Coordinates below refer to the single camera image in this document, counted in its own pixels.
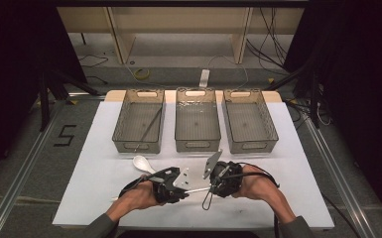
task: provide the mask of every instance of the plastic bin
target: plastic bin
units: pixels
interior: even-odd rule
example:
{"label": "plastic bin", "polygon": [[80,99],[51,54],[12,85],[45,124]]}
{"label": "plastic bin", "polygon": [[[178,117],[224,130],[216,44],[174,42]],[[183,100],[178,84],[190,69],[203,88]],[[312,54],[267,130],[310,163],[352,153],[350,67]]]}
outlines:
{"label": "plastic bin", "polygon": [[222,107],[231,154],[272,152],[278,134],[261,89],[223,90]]}
{"label": "plastic bin", "polygon": [[178,88],[176,94],[178,152],[216,152],[221,133],[213,88]]}
{"label": "plastic bin", "polygon": [[165,107],[164,90],[127,90],[112,137],[117,151],[159,154]]}

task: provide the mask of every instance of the white table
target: white table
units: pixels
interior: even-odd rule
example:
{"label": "white table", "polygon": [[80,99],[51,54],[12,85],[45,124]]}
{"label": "white table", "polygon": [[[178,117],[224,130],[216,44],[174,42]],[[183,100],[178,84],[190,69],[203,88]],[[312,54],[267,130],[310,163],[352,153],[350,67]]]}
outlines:
{"label": "white table", "polygon": [[[158,155],[145,155],[155,170],[190,169],[192,188],[206,187],[203,168],[213,153],[177,153],[175,144],[175,94],[166,91],[167,106]],[[119,154],[111,141],[122,102],[101,102],[82,148],[53,224],[85,226],[111,204],[111,198],[142,172],[132,165],[133,154]],[[222,161],[247,162],[268,171],[281,185],[296,215],[303,215],[312,229],[333,228],[333,222],[303,151],[285,103],[267,103],[279,135],[271,154],[231,155],[222,108],[218,106]],[[214,196],[210,210],[201,205],[206,192],[192,193],[175,204],[136,210],[123,217],[123,229],[162,230],[257,230],[272,228],[273,212],[263,201]]]}

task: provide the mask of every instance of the metal frame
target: metal frame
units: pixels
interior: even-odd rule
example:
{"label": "metal frame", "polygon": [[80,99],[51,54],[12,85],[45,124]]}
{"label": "metal frame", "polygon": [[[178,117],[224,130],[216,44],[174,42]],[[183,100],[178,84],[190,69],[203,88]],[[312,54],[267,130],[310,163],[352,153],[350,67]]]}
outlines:
{"label": "metal frame", "polygon": [[7,193],[2,198],[0,203],[0,231],[3,228],[6,219],[8,218],[10,214],[12,207],[14,206],[15,201],[17,200],[18,195],[23,189],[23,186],[25,182],[27,181],[27,178],[29,177],[31,170],[34,167],[36,160],[38,159],[43,147],[46,145],[49,135],[54,129],[55,121],[57,120],[63,108],[64,108],[64,101],[58,101],[52,111],[51,119],[49,121],[48,126],[43,132],[39,134],[24,164],[21,166],[20,170],[18,171]]}
{"label": "metal frame", "polygon": [[310,119],[308,119],[306,123],[309,131],[311,132],[312,138],[318,146],[323,161],[326,164],[326,168],[329,171],[330,176],[332,177],[332,180],[335,183],[335,186],[345,206],[347,207],[347,210],[354,222],[358,233],[361,235],[361,237],[376,237],[366,214],[361,208],[360,203],[355,197],[350,185],[348,184],[345,176],[339,168],[338,163],[333,157],[333,154],[330,151],[329,146],[327,145],[320,129],[317,129]]}

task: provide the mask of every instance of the white spoon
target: white spoon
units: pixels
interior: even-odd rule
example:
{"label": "white spoon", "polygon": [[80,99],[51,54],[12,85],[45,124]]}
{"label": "white spoon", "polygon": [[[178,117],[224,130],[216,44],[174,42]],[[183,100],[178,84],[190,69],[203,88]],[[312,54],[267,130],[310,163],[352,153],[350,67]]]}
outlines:
{"label": "white spoon", "polygon": [[153,168],[151,168],[150,163],[148,163],[147,159],[143,156],[134,157],[132,163],[134,164],[135,168],[140,171],[148,172],[150,174],[156,172]]}

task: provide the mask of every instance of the sleeve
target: sleeve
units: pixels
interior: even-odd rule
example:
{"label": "sleeve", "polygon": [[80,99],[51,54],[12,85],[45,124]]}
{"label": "sleeve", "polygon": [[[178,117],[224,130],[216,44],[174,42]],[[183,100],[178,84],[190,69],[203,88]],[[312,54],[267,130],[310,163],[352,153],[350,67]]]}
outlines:
{"label": "sleeve", "polygon": [[280,230],[284,238],[315,238],[314,233],[303,216],[298,216],[296,220],[280,225]]}
{"label": "sleeve", "polygon": [[116,235],[117,223],[113,222],[107,214],[100,215],[85,229],[75,234],[75,238],[109,238]]}

